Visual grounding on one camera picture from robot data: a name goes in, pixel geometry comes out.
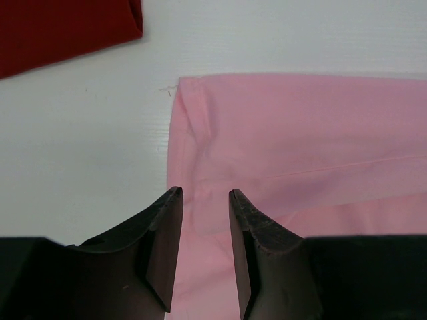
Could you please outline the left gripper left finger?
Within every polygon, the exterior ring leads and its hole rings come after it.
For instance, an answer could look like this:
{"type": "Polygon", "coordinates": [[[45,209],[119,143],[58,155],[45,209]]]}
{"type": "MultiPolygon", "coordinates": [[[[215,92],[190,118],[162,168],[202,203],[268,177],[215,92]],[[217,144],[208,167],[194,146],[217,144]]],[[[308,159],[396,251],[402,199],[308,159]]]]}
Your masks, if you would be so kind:
{"type": "Polygon", "coordinates": [[[183,221],[172,187],[81,245],[1,239],[2,319],[163,319],[171,311],[183,221]]]}

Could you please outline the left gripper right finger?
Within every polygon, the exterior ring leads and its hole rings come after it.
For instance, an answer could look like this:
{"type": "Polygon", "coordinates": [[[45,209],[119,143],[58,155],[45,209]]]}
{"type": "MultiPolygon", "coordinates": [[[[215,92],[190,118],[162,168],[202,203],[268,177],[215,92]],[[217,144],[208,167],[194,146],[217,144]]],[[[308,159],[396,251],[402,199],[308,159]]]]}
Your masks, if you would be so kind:
{"type": "Polygon", "coordinates": [[[238,189],[229,218],[242,319],[425,319],[426,236],[303,238],[238,189]]]}

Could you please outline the pink t shirt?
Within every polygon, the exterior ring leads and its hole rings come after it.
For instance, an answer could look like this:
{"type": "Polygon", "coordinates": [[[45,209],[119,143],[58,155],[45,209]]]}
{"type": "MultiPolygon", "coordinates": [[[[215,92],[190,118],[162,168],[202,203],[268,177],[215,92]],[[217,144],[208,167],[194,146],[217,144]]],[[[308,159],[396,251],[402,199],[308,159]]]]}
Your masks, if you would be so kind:
{"type": "Polygon", "coordinates": [[[238,319],[228,193],[301,236],[426,232],[426,82],[183,77],[167,184],[184,214],[171,319],[238,319]]]}

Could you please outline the dark red folded t shirt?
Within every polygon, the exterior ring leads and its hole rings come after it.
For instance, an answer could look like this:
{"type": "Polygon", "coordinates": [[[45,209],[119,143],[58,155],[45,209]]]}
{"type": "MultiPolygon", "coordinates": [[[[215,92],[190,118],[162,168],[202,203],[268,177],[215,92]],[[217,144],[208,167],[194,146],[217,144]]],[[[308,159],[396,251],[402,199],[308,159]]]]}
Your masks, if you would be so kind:
{"type": "Polygon", "coordinates": [[[141,1],[2,1],[1,78],[142,36],[141,1]]]}

